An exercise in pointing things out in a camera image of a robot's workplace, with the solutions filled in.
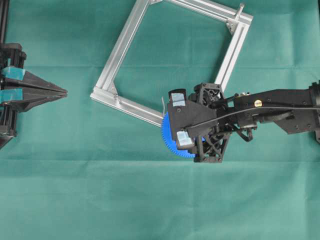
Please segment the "black cable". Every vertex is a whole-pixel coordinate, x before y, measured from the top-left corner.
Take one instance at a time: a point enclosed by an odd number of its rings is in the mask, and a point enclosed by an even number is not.
[[[251,111],[251,110],[257,110],[257,109],[320,110],[320,106],[312,106],[312,107],[310,107],[310,106],[301,106],[301,107],[299,107],[299,106],[260,106],[259,107],[258,106],[258,107],[250,107],[250,108],[242,109],[242,110],[239,110],[239,111],[230,112],[228,114],[225,114],[225,115],[222,115],[222,116],[219,116],[219,117],[216,117],[214,119],[207,120],[207,121],[203,121],[203,122],[197,123],[195,125],[187,126],[185,129],[188,130],[188,129],[197,128],[197,127],[199,127],[201,125],[209,124],[211,122],[215,122],[215,121],[230,117],[232,115],[237,115],[237,114],[241,114],[241,113],[245,113],[245,112],[248,112],[248,111]]]

